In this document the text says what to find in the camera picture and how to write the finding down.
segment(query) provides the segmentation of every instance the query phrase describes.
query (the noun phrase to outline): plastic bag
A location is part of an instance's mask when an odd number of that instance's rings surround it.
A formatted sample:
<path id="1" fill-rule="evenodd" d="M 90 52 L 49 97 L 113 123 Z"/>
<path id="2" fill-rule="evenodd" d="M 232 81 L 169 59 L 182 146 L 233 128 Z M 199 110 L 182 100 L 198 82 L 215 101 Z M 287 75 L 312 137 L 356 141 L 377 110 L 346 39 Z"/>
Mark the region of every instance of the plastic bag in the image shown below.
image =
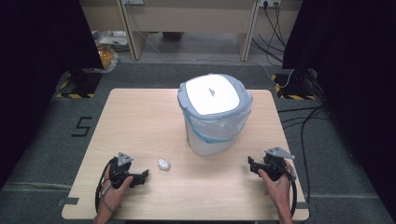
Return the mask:
<path id="1" fill-rule="evenodd" d="M 183 114 L 195 134 L 205 142 L 209 144 L 228 142 L 238 136 L 248 120 L 248 116 L 251 112 L 251 102 L 253 100 L 250 93 L 249 96 L 250 104 L 247 106 L 247 108 L 241 113 L 228 118 L 197 119 L 191 116 L 188 111 L 184 111 Z"/>
<path id="2" fill-rule="evenodd" d="M 102 61 L 102 73 L 109 73 L 116 67 L 120 57 L 119 54 L 109 45 L 102 45 L 98 47 L 98 53 Z"/>

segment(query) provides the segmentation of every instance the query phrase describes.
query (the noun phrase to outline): cable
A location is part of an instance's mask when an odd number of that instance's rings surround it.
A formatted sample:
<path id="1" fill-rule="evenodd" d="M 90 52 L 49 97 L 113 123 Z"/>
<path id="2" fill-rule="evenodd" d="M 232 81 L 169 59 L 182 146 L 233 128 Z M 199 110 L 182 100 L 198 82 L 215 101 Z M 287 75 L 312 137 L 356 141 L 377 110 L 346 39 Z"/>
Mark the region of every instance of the cable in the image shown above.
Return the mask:
<path id="1" fill-rule="evenodd" d="M 292 70 L 290 71 L 290 73 L 289 73 L 289 77 L 288 77 L 288 81 L 286 82 L 286 84 L 285 84 L 285 85 L 283 85 L 283 86 L 279 86 L 279 84 L 277 84 L 277 83 L 276 83 L 276 85 L 277 85 L 279 88 L 285 88 L 285 87 L 287 87 L 287 86 L 289 85 L 289 82 L 290 82 L 290 77 L 291 77 L 291 74 L 293 73 L 293 71 L 294 71 L 294 69 L 292 69 Z"/>
<path id="2" fill-rule="evenodd" d="M 331 119 L 323 119 L 323 118 L 311 118 L 311 119 L 331 120 Z M 285 127 L 283 127 L 283 130 L 286 130 L 286 129 L 288 129 L 288 128 L 291 128 L 291 127 L 293 127 L 293 126 L 295 126 L 295 125 L 297 125 L 297 124 L 301 124 L 301 123 L 304 123 L 304 122 L 303 122 L 303 121 L 299 121 L 299 122 L 293 123 L 293 124 L 291 124 L 291 125 L 289 125 L 289 126 L 285 126 Z"/>
<path id="3" fill-rule="evenodd" d="M 296 187 L 296 182 L 292 181 L 291 182 L 291 188 L 293 191 L 293 200 L 291 202 L 291 216 L 294 216 L 294 212 L 296 210 L 296 205 L 297 205 L 297 187 Z"/>
<path id="4" fill-rule="evenodd" d="M 262 51 L 264 51 L 267 54 L 270 54 L 274 59 L 276 59 L 277 61 L 279 61 L 280 63 L 282 63 L 282 60 L 279 59 L 278 57 L 275 56 L 275 54 L 271 53 L 268 49 L 264 49 L 262 46 L 260 46 L 253 38 L 251 38 L 251 40 L 253 41 L 253 43 Z"/>
<path id="5" fill-rule="evenodd" d="M 295 119 L 306 119 L 306 118 L 293 118 L 293 119 L 286 119 L 286 120 L 282 120 L 282 121 L 280 121 L 281 123 L 286 123 L 286 122 L 289 122 L 289 121 L 292 121 L 292 120 L 295 120 Z M 323 119 L 323 120 L 330 120 L 330 119 L 324 119 L 324 118 L 311 118 L 311 119 Z"/>
<path id="6" fill-rule="evenodd" d="M 273 30 L 274 30 L 274 33 L 275 33 L 277 39 L 280 41 L 280 43 L 281 43 L 283 46 L 285 46 L 285 43 L 284 43 L 283 40 L 280 38 L 280 36 L 277 34 L 276 27 L 274 27 L 274 25 L 273 25 L 273 23 L 272 23 L 270 17 L 268 16 L 267 7 L 264 7 L 264 12 L 265 12 L 265 15 L 267 16 L 267 19 L 268 19 L 268 21 L 270 22 L 270 24 L 271 24 Z"/>
<path id="7" fill-rule="evenodd" d="M 283 40 L 282 33 L 280 32 L 280 24 L 279 24 L 279 15 L 280 15 L 280 7 L 278 6 L 278 2 L 275 2 L 275 10 L 276 10 L 276 25 L 277 30 L 279 31 L 280 39 L 282 40 L 282 44 L 285 47 L 285 41 Z"/>
<path id="8" fill-rule="evenodd" d="M 306 80 L 309 81 L 312 84 L 312 87 L 308 85 L 308 82 L 305 82 L 306 87 L 309 89 L 309 91 L 316 97 L 318 97 L 322 101 L 326 101 L 324 97 L 324 91 L 323 89 L 319 86 L 319 84 L 316 81 L 316 77 L 312 73 L 313 69 L 307 69 L 309 76 L 306 76 Z"/>
<path id="9" fill-rule="evenodd" d="M 262 38 L 262 35 L 259 34 L 259 37 L 260 37 L 260 39 L 262 40 L 262 42 L 264 42 L 266 45 L 269 45 L 269 44 L 267 43 L 267 41 L 265 41 L 264 38 Z M 285 52 L 284 50 L 278 49 L 278 48 L 276 48 L 276 47 L 274 47 L 274 46 L 270 46 L 270 48 L 271 48 L 271 49 L 276 49 L 277 51 L 280 51 L 280 52 L 282 52 L 282 53 Z"/>
<path id="10" fill-rule="evenodd" d="M 161 53 L 158 49 L 156 49 L 156 48 L 151 44 L 151 42 L 149 42 L 149 41 L 145 38 L 145 36 L 144 36 L 140 31 L 139 31 L 139 34 L 146 40 L 146 42 L 149 43 L 149 45 L 150 45 L 152 48 L 154 48 L 155 50 L 157 50 L 157 52 Z"/>
<path id="11" fill-rule="evenodd" d="M 313 114 L 311 118 L 312 118 L 312 119 L 319 119 L 319 118 L 313 118 L 313 117 L 316 116 L 316 115 L 318 115 L 318 114 L 320 114 L 320 113 L 323 113 L 323 112 L 325 112 L 325 111 L 326 111 L 326 110 L 319 111 L 318 113 Z M 281 122 L 284 123 L 284 122 L 288 122 L 288 121 L 295 120 L 295 119 L 306 119 L 306 118 L 285 119 L 285 120 L 282 120 Z"/>
<path id="12" fill-rule="evenodd" d="M 277 113 L 285 113 L 285 112 L 292 112 L 292 111 L 298 111 L 298 110 L 308 110 L 308 109 L 315 109 L 317 106 L 311 106 L 311 107 L 303 107 L 303 108 L 296 108 L 296 109 L 287 109 L 287 110 L 278 110 Z"/>
<path id="13" fill-rule="evenodd" d="M 102 189 L 103 183 L 105 182 L 102 181 L 102 179 L 105 177 L 105 171 L 107 170 L 107 167 L 115 160 L 116 158 L 111 159 L 105 166 L 105 169 L 102 172 L 102 175 L 100 176 L 98 187 L 96 187 L 96 192 L 95 192 L 95 209 L 96 213 L 98 212 L 98 207 L 99 207 L 99 201 L 100 201 L 100 190 Z"/>
<path id="14" fill-rule="evenodd" d="M 304 146 L 304 138 L 303 138 L 303 134 L 304 134 L 304 127 L 306 122 L 311 119 L 312 115 L 315 113 L 315 111 L 317 111 L 318 109 L 322 108 L 324 105 L 320 105 L 317 108 L 315 108 L 309 115 L 308 117 L 304 120 L 303 122 L 303 126 L 301 127 L 301 132 L 300 132 L 300 138 L 301 138 L 301 146 L 302 146 L 302 150 L 303 150 L 303 159 L 304 159 L 304 168 L 305 168 L 305 176 L 306 176 L 306 187 L 307 187 L 307 197 L 306 197 L 306 201 L 309 204 L 309 200 L 311 198 L 311 186 L 310 186 L 310 181 L 309 181 L 309 174 L 308 174 L 308 167 L 306 165 L 306 156 L 305 156 L 305 146 Z"/>
<path id="15" fill-rule="evenodd" d="M 267 51 L 268 51 L 268 52 L 269 52 L 269 48 L 270 48 L 270 46 L 271 46 L 271 42 L 272 42 L 272 40 L 274 39 L 275 33 L 276 33 L 276 31 L 273 32 L 273 34 L 272 34 L 272 36 L 271 36 L 271 39 L 270 39 L 270 42 L 268 43 L 268 46 L 267 46 Z M 271 63 L 270 59 L 268 58 L 268 53 L 265 54 L 265 56 L 267 57 L 268 63 L 270 63 L 271 65 L 273 65 L 273 66 L 278 66 L 278 67 L 282 67 L 281 65 Z"/>

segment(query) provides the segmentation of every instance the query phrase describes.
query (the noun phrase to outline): hand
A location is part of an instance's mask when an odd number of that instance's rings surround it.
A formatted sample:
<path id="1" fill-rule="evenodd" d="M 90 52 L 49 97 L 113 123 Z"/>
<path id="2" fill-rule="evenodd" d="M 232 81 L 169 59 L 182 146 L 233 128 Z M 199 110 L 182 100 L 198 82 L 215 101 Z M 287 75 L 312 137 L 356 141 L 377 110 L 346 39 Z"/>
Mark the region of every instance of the hand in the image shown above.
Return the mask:
<path id="1" fill-rule="evenodd" d="M 122 185 L 118 189 L 113 189 L 111 186 L 111 182 L 109 178 L 109 169 L 110 166 L 107 166 L 105 171 L 104 180 L 101 192 L 110 185 L 110 188 L 106 192 L 105 195 L 102 196 L 98 205 L 98 214 L 93 219 L 93 223 L 107 223 L 112 217 L 113 214 L 116 212 L 118 208 L 121 207 L 121 201 L 125 191 L 129 188 L 132 180 L 134 179 L 132 176 L 128 176 Z"/>
<path id="2" fill-rule="evenodd" d="M 285 161 L 285 163 L 288 167 L 288 171 L 290 172 L 289 162 Z M 277 214 L 279 216 L 279 222 L 281 224 L 292 223 L 290 211 L 289 178 L 283 174 L 277 181 L 273 181 L 262 169 L 259 169 L 259 175 L 262 177 L 262 180 L 267 187 L 267 190 L 264 192 L 264 194 L 270 195 L 270 198 L 276 207 Z"/>

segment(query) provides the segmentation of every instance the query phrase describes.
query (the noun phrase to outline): black curtain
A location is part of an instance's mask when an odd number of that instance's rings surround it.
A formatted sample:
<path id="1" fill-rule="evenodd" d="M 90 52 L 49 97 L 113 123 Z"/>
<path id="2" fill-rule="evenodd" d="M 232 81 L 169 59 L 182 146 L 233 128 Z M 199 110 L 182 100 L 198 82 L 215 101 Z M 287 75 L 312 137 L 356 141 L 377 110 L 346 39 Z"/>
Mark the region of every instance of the black curtain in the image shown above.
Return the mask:
<path id="1" fill-rule="evenodd" d="M 29 146 L 61 74 L 102 68 L 78 0 L 1 1 L 0 187 Z"/>
<path id="2" fill-rule="evenodd" d="M 390 0 L 304 0 L 284 56 L 285 68 L 318 71 L 340 134 L 394 220 L 395 62 L 396 2 Z"/>

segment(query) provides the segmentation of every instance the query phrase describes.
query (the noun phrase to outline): white lid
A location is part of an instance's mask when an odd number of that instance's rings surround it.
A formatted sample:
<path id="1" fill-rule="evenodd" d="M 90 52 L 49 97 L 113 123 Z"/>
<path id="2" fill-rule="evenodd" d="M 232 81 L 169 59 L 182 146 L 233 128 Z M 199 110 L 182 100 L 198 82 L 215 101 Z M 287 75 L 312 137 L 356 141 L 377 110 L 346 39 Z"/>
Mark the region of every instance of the white lid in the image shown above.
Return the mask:
<path id="1" fill-rule="evenodd" d="M 233 84 L 221 75 L 207 75 L 186 82 L 186 93 L 201 115 L 227 112 L 240 103 Z"/>

